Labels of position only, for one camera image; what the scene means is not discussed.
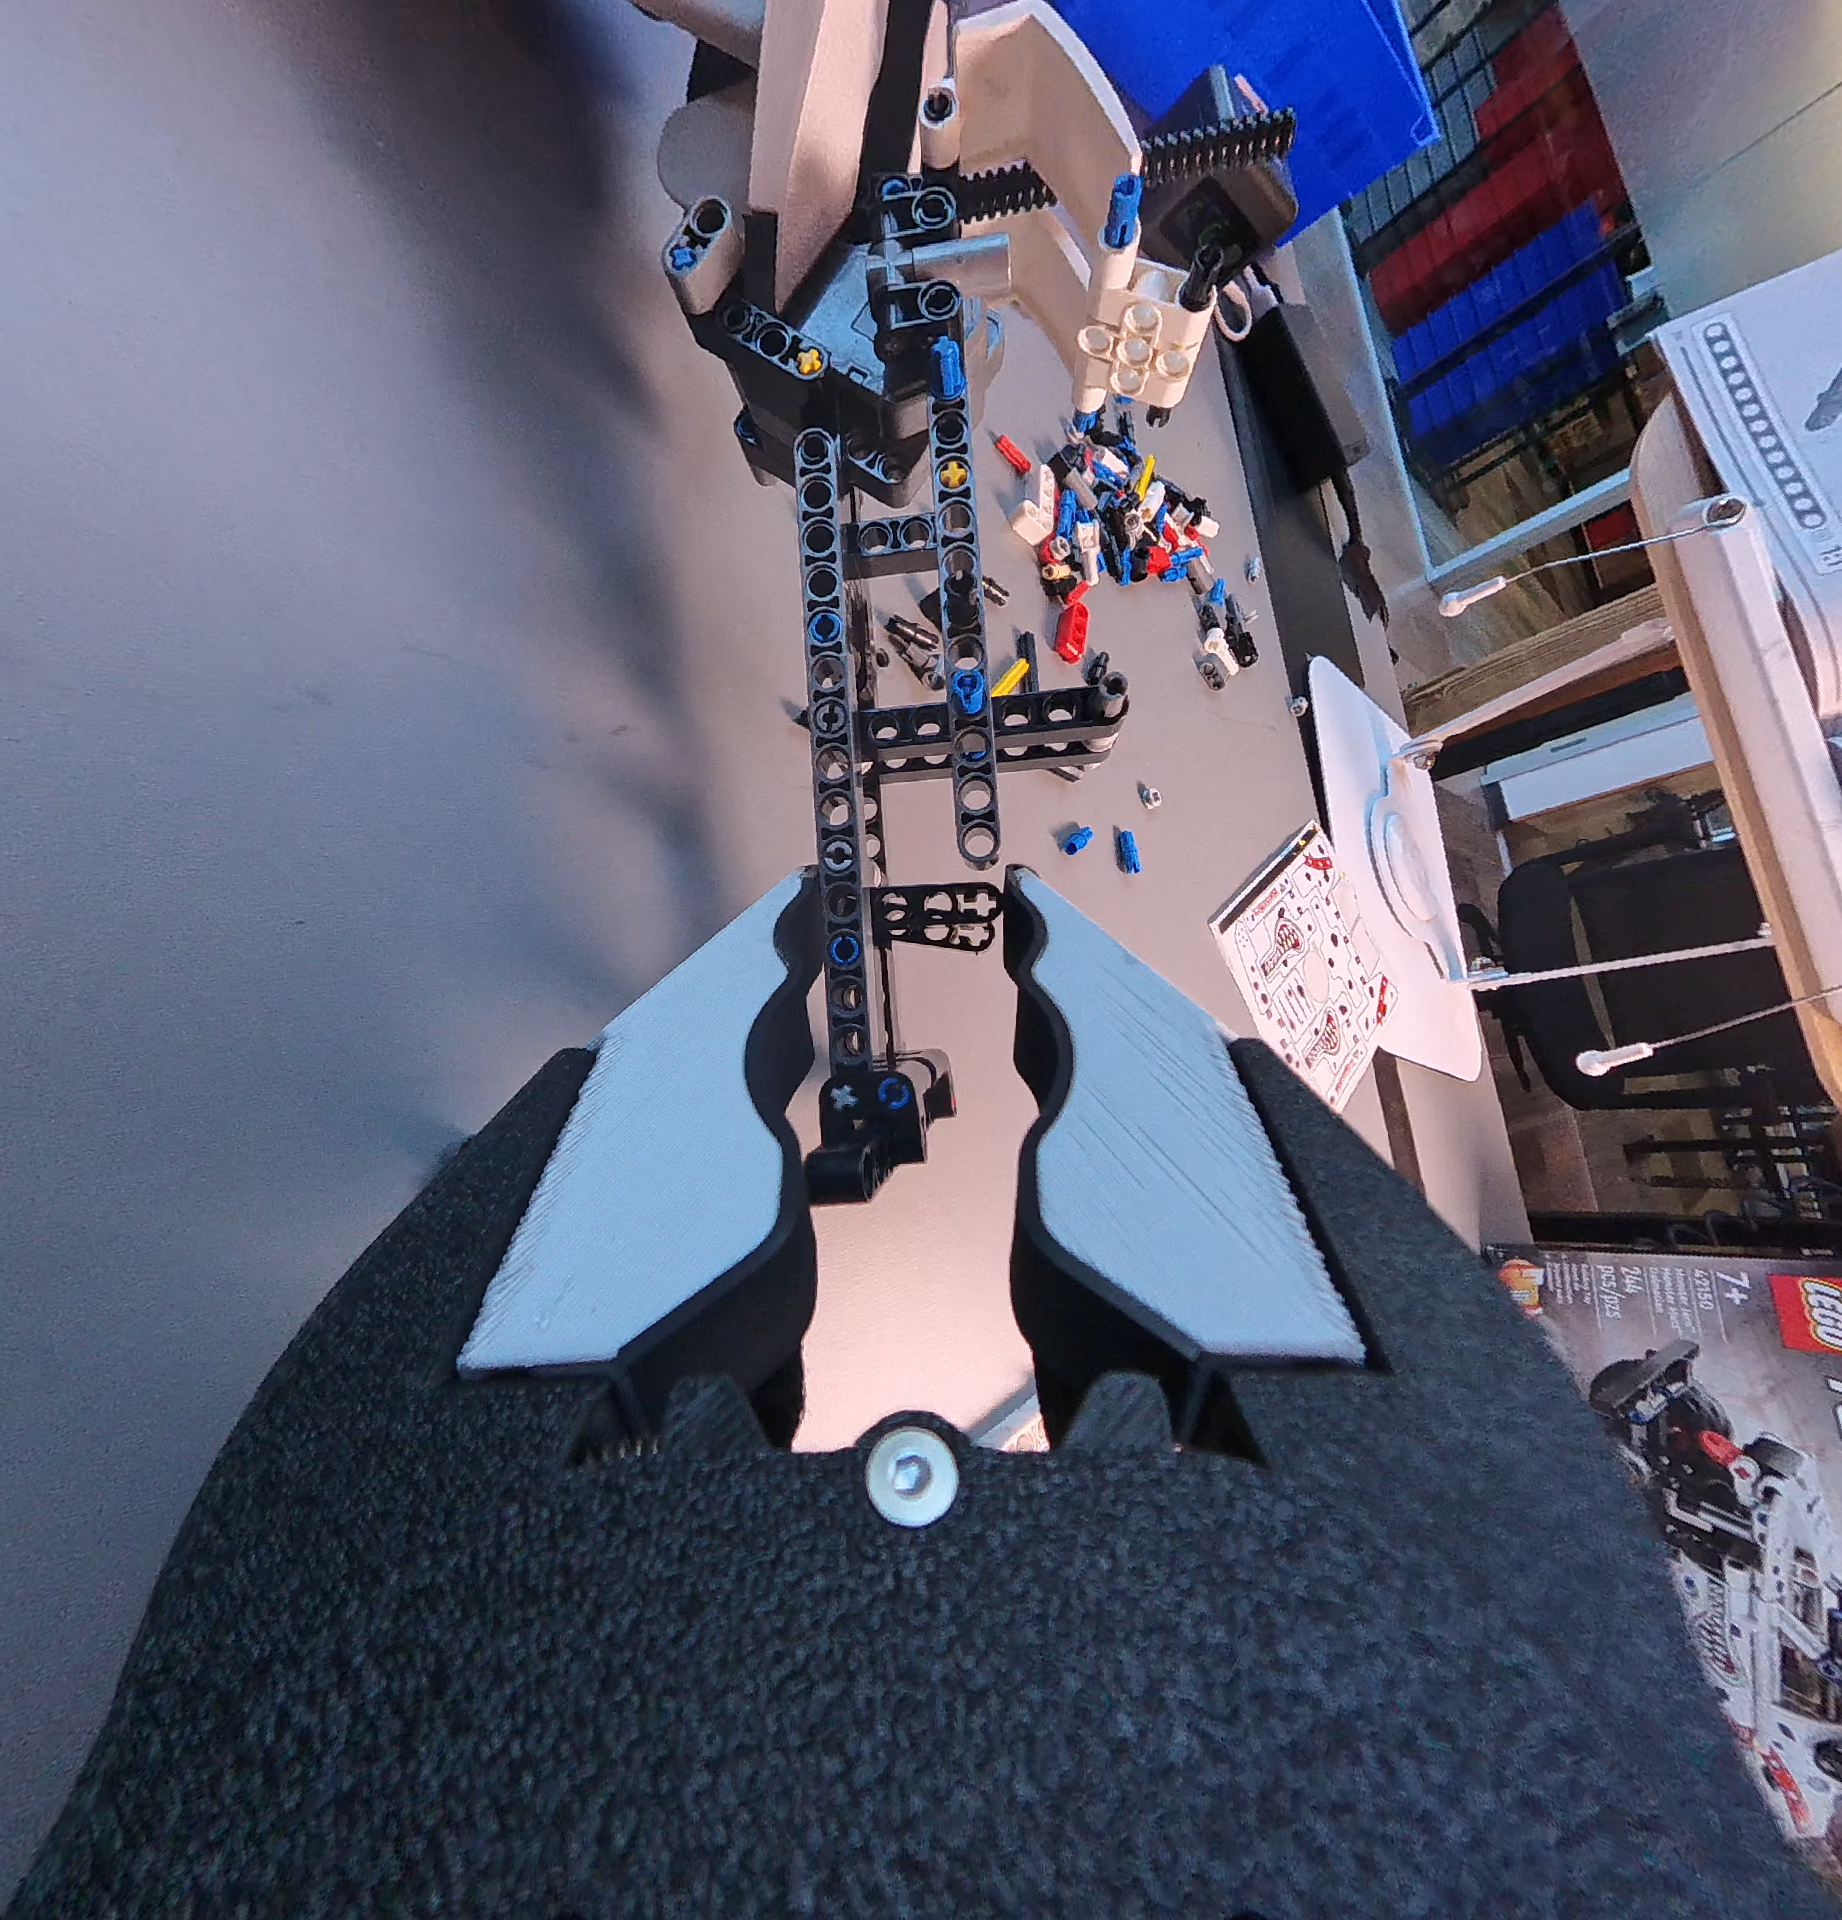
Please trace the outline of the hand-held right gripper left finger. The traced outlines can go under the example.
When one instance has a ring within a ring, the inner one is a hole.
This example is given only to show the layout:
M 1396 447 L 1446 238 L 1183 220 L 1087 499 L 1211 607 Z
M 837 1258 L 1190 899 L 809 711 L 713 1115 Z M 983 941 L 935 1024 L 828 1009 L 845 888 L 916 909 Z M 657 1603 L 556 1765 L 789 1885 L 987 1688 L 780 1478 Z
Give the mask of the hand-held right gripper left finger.
M 677 1381 L 727 1377 L 789 1444 L 815 1239 L 788 1108 L 813 1060 L 818 907 L 792 873 L 602 1031 L 461 1381 L 598 1377 L 649 1432 Z

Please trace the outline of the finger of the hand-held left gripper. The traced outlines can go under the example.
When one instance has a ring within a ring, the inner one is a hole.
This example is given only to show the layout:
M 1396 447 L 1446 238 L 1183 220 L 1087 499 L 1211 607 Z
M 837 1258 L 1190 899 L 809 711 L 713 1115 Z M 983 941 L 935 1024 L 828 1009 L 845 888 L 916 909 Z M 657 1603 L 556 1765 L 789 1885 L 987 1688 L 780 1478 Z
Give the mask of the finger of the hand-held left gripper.
M 908 174 L 926 3 L 767 3 L 747 176 L 747 294 L 781 312 L 863 178 Z

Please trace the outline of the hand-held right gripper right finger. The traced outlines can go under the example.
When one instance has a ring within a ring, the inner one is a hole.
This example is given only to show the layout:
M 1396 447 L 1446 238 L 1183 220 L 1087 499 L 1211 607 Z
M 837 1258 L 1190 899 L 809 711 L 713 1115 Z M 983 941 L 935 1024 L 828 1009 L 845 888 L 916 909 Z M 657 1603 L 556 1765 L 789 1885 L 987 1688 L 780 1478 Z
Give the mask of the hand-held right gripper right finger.
M 1249 1449 L 1226 1377 L 1358 1371 L 1368 1351 L 1222 1027 L 1026 866 L 1005 873 L 1003 966 L 1038 1105 L 1007 1287 L 1048 1442 L 1095 1381 L 1134 1375 L 1173 1442 Z

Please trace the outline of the toy brick vehicle chassis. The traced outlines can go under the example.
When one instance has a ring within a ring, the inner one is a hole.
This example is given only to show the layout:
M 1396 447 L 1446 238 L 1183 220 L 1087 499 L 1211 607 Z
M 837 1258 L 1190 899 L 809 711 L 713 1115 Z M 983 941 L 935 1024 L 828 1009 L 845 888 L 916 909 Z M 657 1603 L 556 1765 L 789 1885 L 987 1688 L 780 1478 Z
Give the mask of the toy brick vehicle chassis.
M 1053 5 L 927 5 L 908 173 L 859 180 L 783 311 L 747 294 L 747 178 L 767 5 L 638 5 L 693 42 L 660 173 L 677 223 L 664 276 L 740 399 L 747 468 L 793 495 L 811 822 L 821 873 L 826 1083 L 813 1205 L 866 1203 L 955 1111 L 942 1056 L 898 1038 L 892 948 L 986 948 L 997 890 L 886 880 L 884 787 L 943 783 L 958 858 L 1001 857 L 1000 778 L 1100 763 L 1125 681 L 1089 653 L 1066 682 L 991 700 L 978 429 L 1003 311 L 1069 382 L 1058 447 L 1100 414 L 1164 425 L 1233 283 L 1264 254 L 1143 252 L 1143 137 Z

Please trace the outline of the grey desk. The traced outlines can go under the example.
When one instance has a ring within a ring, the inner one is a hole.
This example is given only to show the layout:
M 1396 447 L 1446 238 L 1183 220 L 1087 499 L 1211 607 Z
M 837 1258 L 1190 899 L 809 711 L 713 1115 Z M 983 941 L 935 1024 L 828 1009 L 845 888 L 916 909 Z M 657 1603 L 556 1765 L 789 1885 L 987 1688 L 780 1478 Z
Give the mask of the grey desk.
M 0 5 L 0 1910 L 298 1327 L 808 857 L 627 5 Z

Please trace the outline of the white printed sticker sheet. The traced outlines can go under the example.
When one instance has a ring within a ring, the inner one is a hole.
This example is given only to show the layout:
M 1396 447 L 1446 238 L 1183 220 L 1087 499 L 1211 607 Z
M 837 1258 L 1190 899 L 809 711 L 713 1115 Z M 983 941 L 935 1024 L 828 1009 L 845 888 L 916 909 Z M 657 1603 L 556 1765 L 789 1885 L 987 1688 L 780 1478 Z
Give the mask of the white printed sticker sheet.
M 1209 918 L 1255 1037 L 1339 1115 L 1398 988 L 1317 822 L 1289 836 Z

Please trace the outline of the pile of small toy bricks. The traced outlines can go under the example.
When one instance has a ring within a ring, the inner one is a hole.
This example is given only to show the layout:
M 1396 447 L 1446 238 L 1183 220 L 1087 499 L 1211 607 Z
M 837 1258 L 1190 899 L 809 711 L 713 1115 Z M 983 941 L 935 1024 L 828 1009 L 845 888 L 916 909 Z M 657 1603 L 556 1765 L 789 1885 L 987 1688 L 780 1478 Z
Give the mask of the pile of small toy bricks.
M 1208 548 L 1220 525 L 1208 503 L 1180 489 L 1138 445 L 1132 412 L 1100 412 L 1046 459 L 1030 455 L 1007 531 L 1030 546 L 1040 589 L 1056 616 L 1076 595 L 1182 585 L 1192 597 L 1192 660 L 1203 685 L 1223 690 L 1255 667 L 1249 616 L 1216 572 Z

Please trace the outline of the black office chair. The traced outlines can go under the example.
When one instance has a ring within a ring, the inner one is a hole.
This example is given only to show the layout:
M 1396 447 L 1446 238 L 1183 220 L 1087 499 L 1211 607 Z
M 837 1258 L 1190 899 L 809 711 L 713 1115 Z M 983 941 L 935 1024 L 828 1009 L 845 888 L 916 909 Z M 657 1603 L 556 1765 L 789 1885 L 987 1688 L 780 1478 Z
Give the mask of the black office chair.
M 1547 857 L 1502 882 L 1495 954 L 1543 972 L 1757 937 L 1763 915 L 1733 846 L 1623 860 Z M 1577 1111 L 1822 1102 L 1778 956 L 1599 972 L 1480 998 L 1528 1046 L 1547 1089 Z

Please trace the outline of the black power adapter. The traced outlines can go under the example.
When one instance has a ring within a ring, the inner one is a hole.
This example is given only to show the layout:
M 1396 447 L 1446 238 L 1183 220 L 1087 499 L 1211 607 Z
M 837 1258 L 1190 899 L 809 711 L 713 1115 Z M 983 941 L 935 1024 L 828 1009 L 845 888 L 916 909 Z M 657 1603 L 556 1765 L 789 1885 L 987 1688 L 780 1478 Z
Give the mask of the black power adapter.
M 1289 301 L 1262 304 L 1239 359 L 1294 493 L 1311 493 L 1365 456 L 1365 425 L 1347 400 L 1309 307 Z

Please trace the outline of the toy truck picture box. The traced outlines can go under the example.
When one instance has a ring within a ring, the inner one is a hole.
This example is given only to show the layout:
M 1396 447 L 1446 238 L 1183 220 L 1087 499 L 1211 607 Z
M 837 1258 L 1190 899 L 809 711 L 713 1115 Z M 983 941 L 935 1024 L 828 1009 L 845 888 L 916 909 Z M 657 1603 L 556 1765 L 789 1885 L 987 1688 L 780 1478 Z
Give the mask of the toy truck picture box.
M 1647 1502 L 1775 1821 L 1842 1862 L 1842 1260 L 1485 1257 Z

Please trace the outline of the stack of blue red bins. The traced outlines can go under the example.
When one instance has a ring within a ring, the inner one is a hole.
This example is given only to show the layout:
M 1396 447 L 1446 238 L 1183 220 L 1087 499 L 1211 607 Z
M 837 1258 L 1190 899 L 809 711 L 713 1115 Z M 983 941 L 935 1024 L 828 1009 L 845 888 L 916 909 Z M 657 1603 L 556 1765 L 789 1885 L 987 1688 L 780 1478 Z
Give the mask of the stack of blue red bins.
M 1403 462 L 1476 538 L 1623 467 L 1659 299 L 1562 7 L 1398 11 L 1436 137 L 1339 212 Z

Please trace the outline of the open instruction booklet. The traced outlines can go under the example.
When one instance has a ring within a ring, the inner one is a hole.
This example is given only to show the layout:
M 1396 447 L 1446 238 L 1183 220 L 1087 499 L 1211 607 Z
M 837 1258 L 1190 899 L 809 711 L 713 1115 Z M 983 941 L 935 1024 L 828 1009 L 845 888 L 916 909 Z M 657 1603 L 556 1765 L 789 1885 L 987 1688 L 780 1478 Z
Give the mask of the open instruction booklet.
M 1659 328 L 1730 493 L 1763 518 L 1822 727 L 1842 732 L 1842 250 Z

